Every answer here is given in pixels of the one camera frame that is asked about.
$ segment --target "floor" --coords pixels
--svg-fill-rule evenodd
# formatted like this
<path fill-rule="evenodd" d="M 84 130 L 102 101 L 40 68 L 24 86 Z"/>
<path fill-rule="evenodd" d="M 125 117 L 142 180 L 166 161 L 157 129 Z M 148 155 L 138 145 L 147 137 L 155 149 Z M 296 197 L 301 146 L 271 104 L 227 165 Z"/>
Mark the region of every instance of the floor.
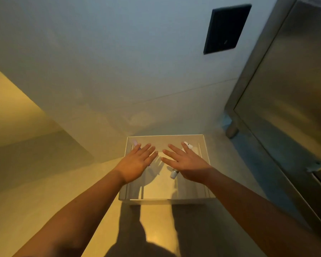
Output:
<path fill-rule="evenodd" d="M 232 143 L 218 129 L 205 139 L 214 167 L 263 197 L 276 195 L 276 203 L 297 215 L 281 191 L 272 188 L 266 192 L 266 184 L 260 184 L 250 170 L 252 163 L 245 162 L 245 155 L 238 151 L 239 138 Z M 119 160 L 95 162 L 64 131 L 0 147 L 0 257 L 13 255 L 56 211 Z M 140 207 L 115 198 L 83 256 L 265 254 L 218 200 L 205 205 Z"/>

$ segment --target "white box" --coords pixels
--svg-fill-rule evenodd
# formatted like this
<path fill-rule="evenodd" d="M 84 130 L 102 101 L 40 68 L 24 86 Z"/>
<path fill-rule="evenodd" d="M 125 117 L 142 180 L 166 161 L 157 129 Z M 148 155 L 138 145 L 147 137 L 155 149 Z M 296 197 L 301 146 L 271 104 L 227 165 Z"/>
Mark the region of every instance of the white box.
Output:
<path fill-rule="evenodd" d="M 163 149 L 170 150 L 169 143 L 182 149 L 181 142 L 188 142 L 193 146 L 193 151 L 209 163 L 202 134 L 128 137 L 125 155 L 134 147 L 134 140 L 142 146 L 151 143 L 159 153 L 141 177 L 122 187 L 119 200 L 130 204 L 187 204 L 203 203 L 207 199 L 215 198 L 206 186 L 186 180 L 181 173 L 174 180 L 171 179 L 172 168 L 161 161 L 161 157 L 169 158 L 162 152 Z"/>

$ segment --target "stainless steel door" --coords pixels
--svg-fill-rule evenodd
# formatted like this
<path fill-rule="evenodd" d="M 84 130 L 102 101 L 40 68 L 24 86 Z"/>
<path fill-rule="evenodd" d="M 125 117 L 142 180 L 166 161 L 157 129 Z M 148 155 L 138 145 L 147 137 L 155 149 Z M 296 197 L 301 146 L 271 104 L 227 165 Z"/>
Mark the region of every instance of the stainless steel door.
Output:
<path fill-rule="evenodd" d="M 321 7 L 295 4 L 235 112 L 321 219 Z"/>

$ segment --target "forearm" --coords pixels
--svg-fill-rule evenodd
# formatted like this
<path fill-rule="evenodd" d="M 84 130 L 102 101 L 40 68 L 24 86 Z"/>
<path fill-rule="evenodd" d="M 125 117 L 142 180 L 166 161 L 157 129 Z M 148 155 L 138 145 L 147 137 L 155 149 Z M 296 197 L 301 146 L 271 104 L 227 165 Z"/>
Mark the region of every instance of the forearm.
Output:
<path fill-rule="evenodd" d="M 119 172 L 109 172 L 57 212 L 14 257 L 81 256 L 123 184 Z"/>
<path fill-rule="evenodd" d="M 321 256 L 321 241 L 268 200 L 213 170 L 206 186 L 268 256 Z"/>

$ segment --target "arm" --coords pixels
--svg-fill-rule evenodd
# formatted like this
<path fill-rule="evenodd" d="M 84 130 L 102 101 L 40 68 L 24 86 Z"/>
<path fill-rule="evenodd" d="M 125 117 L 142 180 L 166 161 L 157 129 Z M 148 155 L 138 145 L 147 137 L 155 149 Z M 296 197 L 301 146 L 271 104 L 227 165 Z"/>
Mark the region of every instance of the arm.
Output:
<path fill-rule="evenodd" d="M 321 240 L 268 200 L 223 175 L 182 143 L 162 161 L 186 179 L 206 185 L 267 256 L 321 256 Z"/>
<path fill-rule="evenodd" d="M 155 147 L 150 146 L 140 149 L 138 144 L 111 172 L 58 211 L 13 257 L 81 256 L 121 187 L 140 177 L 157 157 L 157 151 L 151 155 Z"/>

